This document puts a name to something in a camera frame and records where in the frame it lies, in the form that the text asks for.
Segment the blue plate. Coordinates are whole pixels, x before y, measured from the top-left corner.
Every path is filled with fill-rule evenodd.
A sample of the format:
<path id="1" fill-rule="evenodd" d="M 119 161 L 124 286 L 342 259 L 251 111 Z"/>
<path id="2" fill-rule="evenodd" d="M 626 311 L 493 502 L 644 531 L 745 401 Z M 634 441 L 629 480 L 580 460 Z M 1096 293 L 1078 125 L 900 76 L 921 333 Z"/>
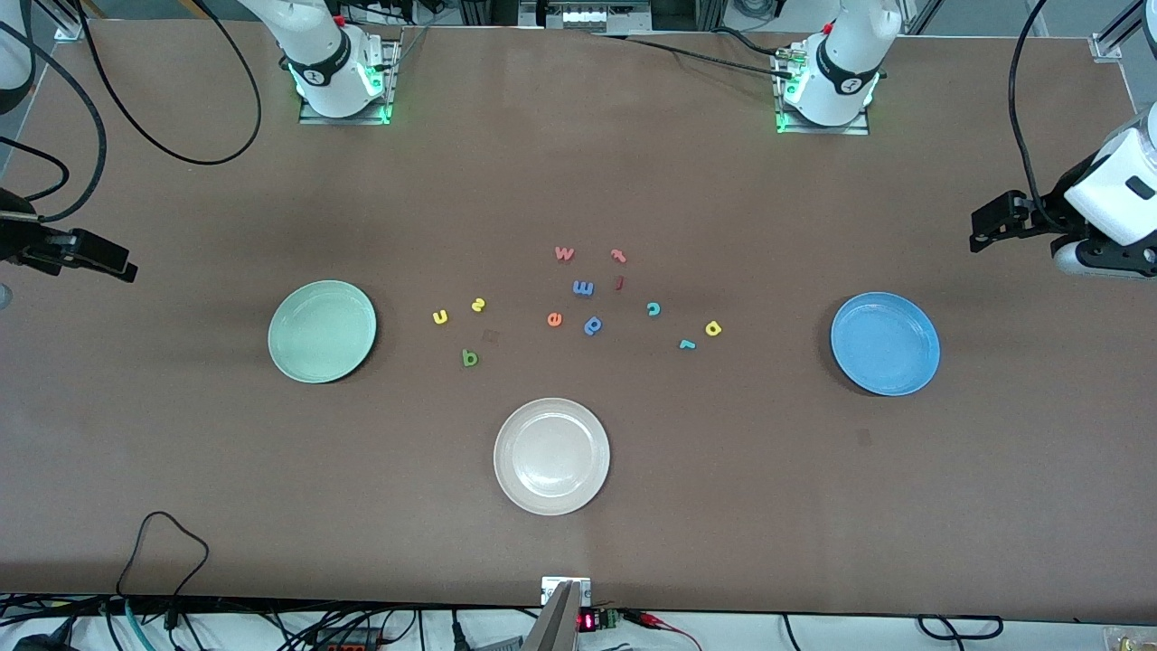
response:
<path id="1" fill-rule="evenodd" d="M 911 299 L 892 293 L 843 301 L 831 324 L 830 347 L 840 371 L 875 395 L 914 394 L 934 379 L 941 363 L 933 321 Z"/>

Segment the green plate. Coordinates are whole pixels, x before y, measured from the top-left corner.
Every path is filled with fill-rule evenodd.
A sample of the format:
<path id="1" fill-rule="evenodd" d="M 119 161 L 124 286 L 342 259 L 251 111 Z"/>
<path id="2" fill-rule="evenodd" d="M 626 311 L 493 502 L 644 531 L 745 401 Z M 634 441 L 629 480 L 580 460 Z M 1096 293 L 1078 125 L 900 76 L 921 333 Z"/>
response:
<path id="1" fill-rule="evenodd" d="M 326 279 L 290 293 L 268 321 L 268 355 L 292 380 L 322 384 L 358 370 L 371 354 L 379 321 L 355 284 Z"/>

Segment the grey device with white light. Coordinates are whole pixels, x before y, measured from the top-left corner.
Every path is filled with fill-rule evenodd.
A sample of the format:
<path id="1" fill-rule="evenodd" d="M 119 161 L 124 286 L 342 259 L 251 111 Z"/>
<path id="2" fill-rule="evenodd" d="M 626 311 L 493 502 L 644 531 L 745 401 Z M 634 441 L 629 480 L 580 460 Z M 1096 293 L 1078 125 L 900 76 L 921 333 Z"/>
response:
<path id="1" fill-rule="evenodd" d="M 585 34 L 647 34 L 653 30 L 649 0 L 518 0 L 518 25 Z"/>

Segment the red and black clip leads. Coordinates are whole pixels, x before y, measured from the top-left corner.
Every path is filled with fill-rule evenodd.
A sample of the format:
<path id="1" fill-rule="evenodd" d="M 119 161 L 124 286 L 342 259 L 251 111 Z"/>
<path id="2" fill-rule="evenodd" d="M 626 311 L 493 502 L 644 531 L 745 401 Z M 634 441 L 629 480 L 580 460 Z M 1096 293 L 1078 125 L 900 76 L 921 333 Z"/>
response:
<path id="1" fill-rule="evenodd" d="M 650 614 L 649 611 L 620 609 L 618 613 L 620 617 L 631 622 L 632 626 L 644 627 L 644 629 L 653 631 L 676 634 L 683 638 L 690 639 L 697 651 L 705 651 L 699 639 L 690 632 L 683 631 L 680 627 L 669 626 L 665 619 L 657 617 L 656 615 Z"/>

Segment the white pole mount plate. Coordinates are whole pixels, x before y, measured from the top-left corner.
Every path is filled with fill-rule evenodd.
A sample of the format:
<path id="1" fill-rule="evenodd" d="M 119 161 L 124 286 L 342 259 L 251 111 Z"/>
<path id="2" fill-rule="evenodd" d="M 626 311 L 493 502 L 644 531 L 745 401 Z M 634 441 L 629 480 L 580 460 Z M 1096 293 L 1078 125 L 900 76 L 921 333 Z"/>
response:
<path id="1" fill-rule="evenodd" d="M 578 593 L 581 593 L 581 606 L 584 609 L 590 609 L 592 606 L 592 582 L 587 577 L 568 577 L 568 576 L 546 576 L 541 577 L 541 606 L 546 606 L 552 598 L 554 590 L 558 589 L 562 582 L 577 582 Z"/>

